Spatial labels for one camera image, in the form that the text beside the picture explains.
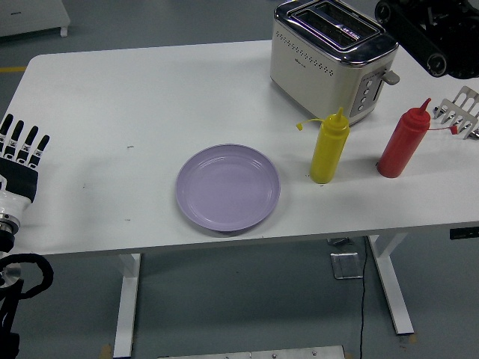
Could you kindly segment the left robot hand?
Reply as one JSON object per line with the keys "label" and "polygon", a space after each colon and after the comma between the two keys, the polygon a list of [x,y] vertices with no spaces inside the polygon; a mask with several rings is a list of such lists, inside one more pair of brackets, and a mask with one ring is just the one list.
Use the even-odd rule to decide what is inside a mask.
{"label": "left robot hand", "polygon": [[1,217],[20,220],[34,202],[37,192],[37,166],[49,143],[44,135],[35,144],[38,127],[33,126],[21,140],[24,122],[7,114],[1,122]]}

